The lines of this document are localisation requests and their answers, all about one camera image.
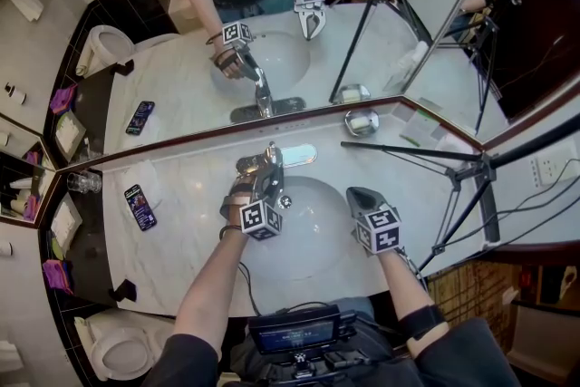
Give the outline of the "person's right forearm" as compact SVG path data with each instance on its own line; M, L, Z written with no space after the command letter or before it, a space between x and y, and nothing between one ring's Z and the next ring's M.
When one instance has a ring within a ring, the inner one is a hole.
M424 307L434 306L429 294L424 290L407 264L395 251L380 253L378 259L391 292L395 314L399 322ZM445 321L434 325L420 339L408 338L407 348L413 359L438 341L450 330Z

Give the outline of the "tray with white packets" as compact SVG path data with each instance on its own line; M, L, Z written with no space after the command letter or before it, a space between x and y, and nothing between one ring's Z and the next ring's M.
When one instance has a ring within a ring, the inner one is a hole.
M66 194L56 209L51 223L51 231L64 255L69 250L76 230L81 224L82 217L70 195Z

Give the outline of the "white oval sink basin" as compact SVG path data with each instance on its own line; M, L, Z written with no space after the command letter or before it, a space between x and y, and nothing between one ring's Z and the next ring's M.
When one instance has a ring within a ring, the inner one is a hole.
M329 184L305 176L285 179L282 195L289 209L275 204L283 219L281 234L248 242L243 263L256 287L287 286L307 280L360 280L354 266L364 257L352 237L353 219L343 194Z

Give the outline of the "person's left forearm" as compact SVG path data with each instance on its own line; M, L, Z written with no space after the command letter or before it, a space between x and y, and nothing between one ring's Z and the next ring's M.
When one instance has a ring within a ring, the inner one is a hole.
M180 304L175 334L193 335L221 354L237 269L246 244L247 236L239 227L225 226L223 237Z

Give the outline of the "white toilet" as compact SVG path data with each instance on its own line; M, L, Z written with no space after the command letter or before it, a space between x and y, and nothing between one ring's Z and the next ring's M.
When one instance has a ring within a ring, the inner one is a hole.
M172 319L128 310L107 309L73 323L82 348L103 382L132 381L160 358L172 334Z

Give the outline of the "black tripod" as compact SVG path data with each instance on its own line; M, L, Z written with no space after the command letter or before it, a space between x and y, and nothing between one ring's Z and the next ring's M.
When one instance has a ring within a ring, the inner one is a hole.
M549 146L571 136L579 130L580 114L569 119L568 121L561 123L545 134L540 135L513 150L510 150L501 155L497 155L495 157L490 157L484 152L475 155L443 150L424 150L351 141L343 141L341 146L344 148L354 148L360 150L377 150L407 162L409 162L411 158L429 162L433 165L437 163L438 159L461 161L466 164L464 168L453 169L446 166L440 173L442 176L449 178L451 184L453 185L453 190L449 195L451 198L459 197L459 193L461 191L461 182L463 180L471 178L480 180L476 193L469 201L464 211L459 215L455 223L448 228L442 228L440 230L440 234L437 237L435 244L431 247L430 254L418 267L418 270L422 271L436 256L444 253L448 246L454 245L469 237L472 237L479 231L484 232L484 237L486 239L498 238L499 233L491 233L487 231L488 224L492 222L498 223L500 219L524 210L523 206L518 206L511 210L497 211L489 216L481 227L469 232L463 237L459 237L457 239L453 237L459 230L459 227L463 224L468 215L474 209L474 207L476 207L479 201L482 200L491 183L496 180L496 169L502 168L512 162L521 160L527 156L535 154L538 151L546 149Z

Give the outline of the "white paper towel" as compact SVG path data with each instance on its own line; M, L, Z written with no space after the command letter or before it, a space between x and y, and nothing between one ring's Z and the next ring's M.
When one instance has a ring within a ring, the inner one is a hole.
M149 160L138 162L127 168L122 175L122 186L124 190L139 185L149 205L155 211L163 200L163 188L161 186L158 173Z

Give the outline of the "metal soap dish with soap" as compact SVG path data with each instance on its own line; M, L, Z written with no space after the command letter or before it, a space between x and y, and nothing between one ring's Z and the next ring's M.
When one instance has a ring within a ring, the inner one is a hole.
M347 130L354 137L372 136L380 126L378 113L373 109L360 109L348 111L344 116Z

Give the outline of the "narrow angled mirror panel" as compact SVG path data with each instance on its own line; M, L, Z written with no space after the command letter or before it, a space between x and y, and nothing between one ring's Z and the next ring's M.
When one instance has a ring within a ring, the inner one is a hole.
M43 137L0 113L0 221L39 226L56 171Z
M485 141L580 95L580 0L410 0L433 44L403 93Z

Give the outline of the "large wall mirror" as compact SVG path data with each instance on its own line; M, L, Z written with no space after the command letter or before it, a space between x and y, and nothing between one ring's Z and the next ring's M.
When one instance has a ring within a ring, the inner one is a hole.
M374 99L405 95L402 85L421 62L402 64L418 39L395 8L338 4L325 16L325 28L312 40L303 37L294 13L249 21L250 51L274 102L301 100L313 110L355 84ZM236 109L253 106L254 84L226 78L210 62L205 41L203 32L193 31L136 53L128 75L103 70L83 80L73 103L80 142L74 160L224 127Z

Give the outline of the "chrome faucet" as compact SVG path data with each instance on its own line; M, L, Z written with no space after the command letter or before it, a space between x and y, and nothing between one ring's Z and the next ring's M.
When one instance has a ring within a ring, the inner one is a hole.
M274 162L283 164L284 176L285 169L312 163L316 160L317 157L316 148L312 144L302 144L294 147L280 148L273 141L270 141L265 150L262 153L258 153L257 155L261 155L263 153L272 155L274 157ZM251 158L254 156L244 157L237 161L236 170L238 176L246 174L245 169Z

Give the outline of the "purple folded cloth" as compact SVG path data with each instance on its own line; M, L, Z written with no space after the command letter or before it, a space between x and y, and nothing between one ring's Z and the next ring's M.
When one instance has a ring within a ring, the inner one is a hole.
M48 259L42 263L42 268L51 289L73 295L73 283L65 262L58 259Z

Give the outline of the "white plastic packet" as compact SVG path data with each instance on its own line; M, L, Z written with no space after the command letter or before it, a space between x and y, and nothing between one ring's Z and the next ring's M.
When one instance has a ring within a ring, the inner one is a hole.
M450 133L439 140L436 151L446 160L472 161L479 156L471 145Z

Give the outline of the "person's dark shirt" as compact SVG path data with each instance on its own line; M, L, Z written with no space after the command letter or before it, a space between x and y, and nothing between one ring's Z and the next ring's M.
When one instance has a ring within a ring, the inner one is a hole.
M188 334L172 335L141 387L217 387L218 354ZM451 328L416 359L357 366L337 381L308 387L518 387L519 381L487 323L470 319Z

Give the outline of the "black armband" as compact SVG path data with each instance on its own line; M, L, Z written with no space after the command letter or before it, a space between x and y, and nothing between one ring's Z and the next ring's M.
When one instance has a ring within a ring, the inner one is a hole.
M445 322L441 310L436 305L428 305L404 316L399 321L399 326L406 339L419 341L433 328Z

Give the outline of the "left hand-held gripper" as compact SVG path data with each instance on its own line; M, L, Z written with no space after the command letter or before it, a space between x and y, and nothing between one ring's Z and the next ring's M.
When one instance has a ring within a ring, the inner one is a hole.
M283 164L274 162L272 155L263 153L251 158L245 173L258 177L252 197L230 197L227 194L222 201L220 215L254 240L267 240L280 235L283 219L275 206L284 190Z

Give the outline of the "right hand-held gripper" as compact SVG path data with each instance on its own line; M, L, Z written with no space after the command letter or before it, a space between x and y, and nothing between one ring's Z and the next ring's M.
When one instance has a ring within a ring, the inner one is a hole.
M400 246L398 211L380 192L349 187L346 198L354 220L352 236L368 254L378 255Z

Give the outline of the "white folded towel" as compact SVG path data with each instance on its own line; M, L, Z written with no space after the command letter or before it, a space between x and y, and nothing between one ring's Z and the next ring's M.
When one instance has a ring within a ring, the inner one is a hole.
M16 372L24 367L22 358L12 343L0 340L0 373Z

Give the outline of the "person's left hand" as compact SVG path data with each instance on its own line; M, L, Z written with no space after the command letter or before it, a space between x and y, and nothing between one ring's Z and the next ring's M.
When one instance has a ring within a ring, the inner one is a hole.
M244 174L236 177L233 182L228 195L232 196L242 196L251 198L254 192L254 186L256 183L256 176L254 174Z

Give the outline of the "black smartphone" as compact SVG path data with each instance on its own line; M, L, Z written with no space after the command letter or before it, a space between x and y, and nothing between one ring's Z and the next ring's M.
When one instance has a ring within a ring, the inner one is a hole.
M157 225L157 219L139 184L135 184L127 189L124 192L124 197L131 214L142 232Z

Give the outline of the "black chest-mounted recorder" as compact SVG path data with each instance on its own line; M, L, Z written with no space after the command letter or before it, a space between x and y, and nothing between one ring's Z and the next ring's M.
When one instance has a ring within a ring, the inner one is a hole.
M356 335L355 320L356 313L342 313L337 305L249 319L249 333L266 363L259 382L267 387L328 384L351 368L370 365L364 352L339 346Z

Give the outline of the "white paper sheet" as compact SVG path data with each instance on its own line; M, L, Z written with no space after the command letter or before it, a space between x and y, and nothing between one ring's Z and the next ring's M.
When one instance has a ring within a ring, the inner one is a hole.
M433 136L433 133L438 130L439 126L440 123L429 115L422 111L415 111L405 123L400 134L407 135L420 142L420 149L431 149L438 143L438 139Z

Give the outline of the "white wall socket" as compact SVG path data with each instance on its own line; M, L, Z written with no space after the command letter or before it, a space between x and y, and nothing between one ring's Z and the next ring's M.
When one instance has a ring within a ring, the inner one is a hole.
M580 159L573 141L563 141L539 151L531 161L536 188L550 187L580 176Z

